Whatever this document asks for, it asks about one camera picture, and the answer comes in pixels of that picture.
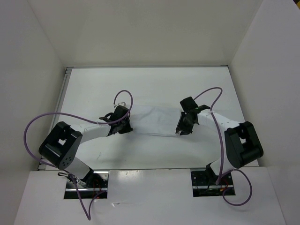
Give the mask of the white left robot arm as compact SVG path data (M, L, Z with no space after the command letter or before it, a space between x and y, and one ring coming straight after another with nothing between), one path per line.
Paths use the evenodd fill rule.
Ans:
M39 147L39 153L59 170L65 170L75 176L82 187L90 187L101 181L94 170L76 157L79 146L97 138L106 138L114 134L125 134L133 131L130 125L129 109L119 105L114 112L99 119L100 122L69 125L59 122Z

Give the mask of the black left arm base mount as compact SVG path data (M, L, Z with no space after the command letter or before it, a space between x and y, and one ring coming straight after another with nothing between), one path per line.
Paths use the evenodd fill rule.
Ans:
M67 179L64 199L78 199L79 197L72 178L65 172L59 172L57 175ZM92 177L86 181L76 176L74 176L74 180L82 199L92 199L93 197L97 199L107 198L109 171L95 171Z

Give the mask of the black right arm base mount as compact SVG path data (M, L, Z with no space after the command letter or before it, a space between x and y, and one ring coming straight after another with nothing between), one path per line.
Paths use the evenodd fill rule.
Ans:
M221 178L218 185L210 181L205 168L190 170L193 197L233 196L235 195L232 175L229 173Z

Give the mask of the white skirt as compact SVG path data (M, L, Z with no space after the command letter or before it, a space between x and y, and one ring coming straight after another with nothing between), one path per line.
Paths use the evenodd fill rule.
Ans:
M181 117L179 108L134 105L130 111L130 125L139 135L177 136Z

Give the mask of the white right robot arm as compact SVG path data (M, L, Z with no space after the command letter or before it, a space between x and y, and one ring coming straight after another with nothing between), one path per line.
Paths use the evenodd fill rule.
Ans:
M218 184L226 173L248 165L263 156L263 148L254 125L237 122L214 112L207 105L198 106L192 97L180 101L182 112L176 127L179 135L189 135L195 124L215 131L221 141L221 157L206 165L205 178Z

